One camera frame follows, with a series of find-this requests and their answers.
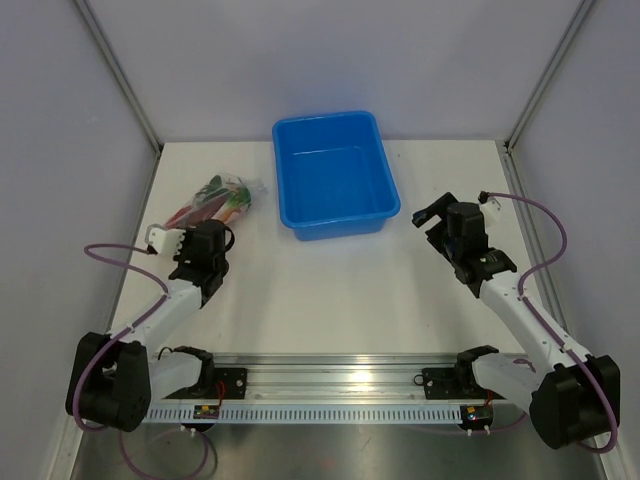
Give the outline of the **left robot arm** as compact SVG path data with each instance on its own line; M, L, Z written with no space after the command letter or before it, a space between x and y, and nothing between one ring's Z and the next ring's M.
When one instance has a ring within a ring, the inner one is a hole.
M89 332L78 342L65 409L84 432L134 431L156 401L175 393L203 398L224 396L211 353L180 346L164 353L168 337L202 310L229 271L227 253L233 231L219 220L205 220L184 229L151 226L142 255L165 256L174 264L167 279L135 265L126 270L142 275L160 289L136 318L106 333Z

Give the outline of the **clear zip top bag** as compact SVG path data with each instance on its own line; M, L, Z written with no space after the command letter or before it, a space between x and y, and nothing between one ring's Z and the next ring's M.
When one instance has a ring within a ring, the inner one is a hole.
M226 173L216 174L207 183L205 183L199 190L197 190L179 209L181 209L184 206L197 207L197 206L206 205L210 203L216 203L221 208L225 203L225 200L228 198L228 191L230 189L238 188L240 186L246 186L252 192L253 203L249 209L251 209L256 204L260 204L268 192L266 185L260 179L245 179L240 176L226 174ZM237 217L244 215L249 209L247 209L243 213L240 213L239 215L233 215L231 217L222 217L222 218L219 217L219 210L220 210L219 209L215 214L215 216L208 220L219 220L224 224L228 225L230 222L234 221Z

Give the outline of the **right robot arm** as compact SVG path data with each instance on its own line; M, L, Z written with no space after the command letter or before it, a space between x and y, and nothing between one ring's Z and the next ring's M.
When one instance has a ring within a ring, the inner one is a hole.
M596 357L561 327L528 293L534 266L519 272L502 250L489 244L487 229L499 213L501 194L483 192L476 202L461 202L447 192L416 211L412 223L451 265L457 280L493 311L524 349L525 359L510 360L485 345L459 353L453 366L425 368L420 376L427 398L460 393L490 401L501 397L529 417L541 440L552 449L586 446L601 435L596 454L617 445L621 375L608 355Z

